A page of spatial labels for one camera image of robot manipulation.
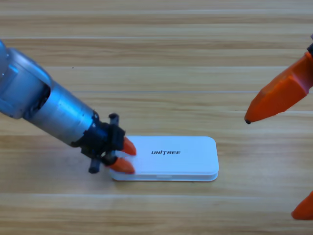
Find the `metal cylinder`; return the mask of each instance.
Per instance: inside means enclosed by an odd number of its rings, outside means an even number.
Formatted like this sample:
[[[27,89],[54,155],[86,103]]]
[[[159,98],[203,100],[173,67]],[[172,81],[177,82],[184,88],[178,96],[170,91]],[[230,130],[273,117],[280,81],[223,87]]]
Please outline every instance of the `metal cylinder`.
[[[0,112],[24,118],[71,145],[92,125],[93,110],[34,60],[0,41]]]
[[[59,140],[71,145],[89,129],[93,110],[69,91],[53,82],[52,90],[44,105],[27,121]]]

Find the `wood grain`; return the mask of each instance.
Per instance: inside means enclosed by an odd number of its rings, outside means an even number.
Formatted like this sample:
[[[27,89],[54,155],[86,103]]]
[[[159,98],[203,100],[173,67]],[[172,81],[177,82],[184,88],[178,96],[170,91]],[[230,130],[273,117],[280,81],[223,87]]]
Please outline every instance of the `wood grain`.
[[[6,39],[43,66],[288,66],[302,48],[191,39]]]
[[[256,92],[281,67],[45,67],[71,92]]]
[[[2,11],[308,9],[311,0],[2,0]]]
[[[0,115],[2,235],[311,235],[313,94],[251,125],[257,92],[311,43],[311,0],[0,0],[1,39],[127,135],[211,136],[211,183],[116,182]]]

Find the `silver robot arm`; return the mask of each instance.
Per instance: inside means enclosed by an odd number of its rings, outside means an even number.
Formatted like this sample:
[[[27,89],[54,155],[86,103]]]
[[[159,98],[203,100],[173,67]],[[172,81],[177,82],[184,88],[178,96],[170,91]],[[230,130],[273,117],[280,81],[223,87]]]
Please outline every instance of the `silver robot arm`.
[[[0,41],[0,112],[23,118],[71,147],[80,147],[91,158],[90,173],[104,164],[113,170],[133,173],[130,162],[115,151],[135,154],[134,145],[118,126],[118,114],[110,122],[55,82],[34,60]]]

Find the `white case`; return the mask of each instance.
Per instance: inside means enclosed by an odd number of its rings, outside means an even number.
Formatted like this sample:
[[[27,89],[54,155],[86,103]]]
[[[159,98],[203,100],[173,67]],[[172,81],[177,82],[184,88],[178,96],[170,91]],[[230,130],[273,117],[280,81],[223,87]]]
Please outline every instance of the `white case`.
[[[218,177],[219,161],[215,141],[205,136],[128,136],[137,149],[129,160],[135,174],[110,169],[120,181],[213,181]]]

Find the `unitree logo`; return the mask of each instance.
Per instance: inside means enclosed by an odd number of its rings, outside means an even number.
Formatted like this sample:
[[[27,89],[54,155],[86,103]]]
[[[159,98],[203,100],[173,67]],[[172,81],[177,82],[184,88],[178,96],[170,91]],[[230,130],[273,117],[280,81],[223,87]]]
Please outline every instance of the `unitree logo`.
[[[161,151],[152,151],[151,154],[180,154],[180,151],[164,151],[164,150],[161,150]]]

